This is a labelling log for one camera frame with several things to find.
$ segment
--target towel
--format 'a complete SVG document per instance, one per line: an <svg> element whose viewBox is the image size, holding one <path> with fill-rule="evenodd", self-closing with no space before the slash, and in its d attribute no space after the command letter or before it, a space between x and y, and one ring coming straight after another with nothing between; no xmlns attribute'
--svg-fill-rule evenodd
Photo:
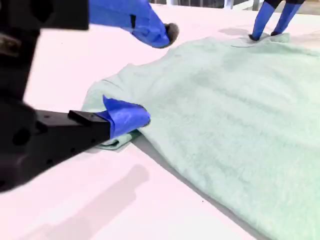
<svg viewBox="0 0 320 240"><path fill-rule="evenodd" d="M266 237L319 240L320 53L289 39L187 42L96 82L83 110L144 106L139 131L196 188Z"/></svg>

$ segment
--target white table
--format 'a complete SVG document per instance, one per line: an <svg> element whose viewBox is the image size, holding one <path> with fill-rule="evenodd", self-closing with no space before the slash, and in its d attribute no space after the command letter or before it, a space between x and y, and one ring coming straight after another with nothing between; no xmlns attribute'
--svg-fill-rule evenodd
<svg viewBox="0 0 320 240"><path fill-rule="evenodd" d="M207 36L245 36L257 14L181 6L154 9L164 22L180 27L173 48ZM271 19L269 32L278 17ZM298 15L288 31L295 43L317 48L319 22L320 16ZM93 82L116 74L127 63L148 63L166 52L116 28L43 31L25 100L43 110L80 109ZM143 139L136 144L158 158ZM134 144L118 152L80 154L1 194L0 206L2 240L253 239Z"/></svg>

